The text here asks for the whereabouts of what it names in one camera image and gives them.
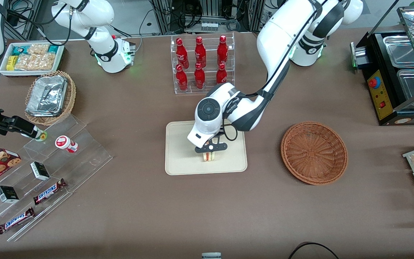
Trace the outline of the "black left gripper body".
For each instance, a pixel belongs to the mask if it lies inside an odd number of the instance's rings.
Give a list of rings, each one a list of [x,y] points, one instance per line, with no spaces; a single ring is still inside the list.
[[[213,136],[211,139],[208,140],[208,144],[219,144],[221,143],[221,136],[223,136],[225,133],[224,132],[219,132],[217,134],[215,134],[215,136]]]

